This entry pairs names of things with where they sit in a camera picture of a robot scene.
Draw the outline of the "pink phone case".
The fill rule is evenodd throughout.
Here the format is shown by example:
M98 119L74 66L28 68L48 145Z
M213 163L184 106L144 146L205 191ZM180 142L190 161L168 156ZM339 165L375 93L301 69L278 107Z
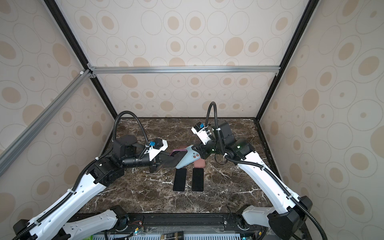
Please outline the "pink phone case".
M198 159L194 162L194 168L204 169L206 167L206 161L204 159Z

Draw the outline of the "light blue cased phone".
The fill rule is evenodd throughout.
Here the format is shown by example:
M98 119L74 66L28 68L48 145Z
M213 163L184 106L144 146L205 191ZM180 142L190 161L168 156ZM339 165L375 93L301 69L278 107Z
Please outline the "light blue cased phone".
M176 169L181 169L201 158L201 154L194 149L193 145L188 146L186 150L187 150L187 153L182 157L182 159L176 165Z

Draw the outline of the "phone with black screen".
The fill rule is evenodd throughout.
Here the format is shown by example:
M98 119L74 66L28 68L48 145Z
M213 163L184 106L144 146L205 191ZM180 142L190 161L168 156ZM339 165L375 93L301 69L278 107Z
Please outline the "phone with black screen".
M192 191L204 191L204 169L202 168L193 168Z

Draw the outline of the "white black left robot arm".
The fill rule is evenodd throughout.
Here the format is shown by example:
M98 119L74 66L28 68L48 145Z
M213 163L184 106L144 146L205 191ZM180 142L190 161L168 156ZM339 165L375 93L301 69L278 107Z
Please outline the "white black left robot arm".
M16 240L81 240L93 233L122 227L127 219L121 207L77 223L73 215L89 200L103 192L125 174L126 168L157 167L159 154L168 148L165 140L156 138L142 145L132 135L114 139L108 155L97 157L79 174L74 186L41 214L14 225Z

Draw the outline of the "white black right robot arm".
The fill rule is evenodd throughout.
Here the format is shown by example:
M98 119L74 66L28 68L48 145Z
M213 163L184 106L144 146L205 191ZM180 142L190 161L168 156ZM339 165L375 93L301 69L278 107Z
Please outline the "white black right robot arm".
M261 226L271 229L282 240L298 240L297 232L308 218L312 201L288 188L247 140L235 138L227 122L221 122L219 127L211 130L198 122L191 130L201 141L192 146L192 150L203 159L217 154L237 165L252 178L273 205L271 208L251 205L241 208L236 217L238 227Z

